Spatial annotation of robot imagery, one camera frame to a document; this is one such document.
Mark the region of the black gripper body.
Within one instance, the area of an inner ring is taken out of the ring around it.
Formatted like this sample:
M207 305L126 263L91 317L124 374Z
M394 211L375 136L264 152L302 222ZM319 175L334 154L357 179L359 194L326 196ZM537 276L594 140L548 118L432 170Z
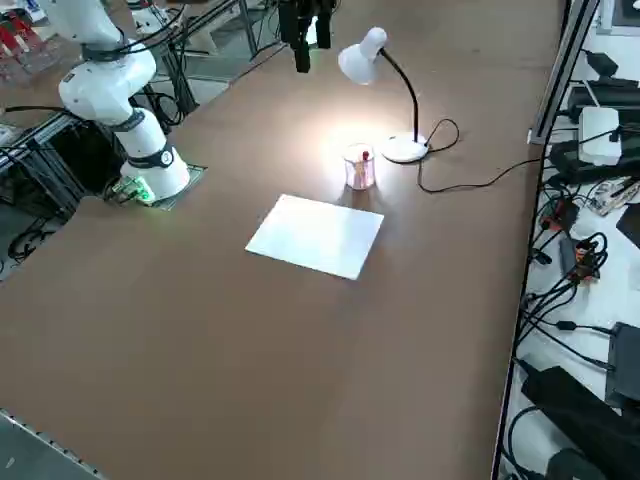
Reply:
M311 18L319 15L331 15L336 9L335 0L280 0L277 2L282 18Z

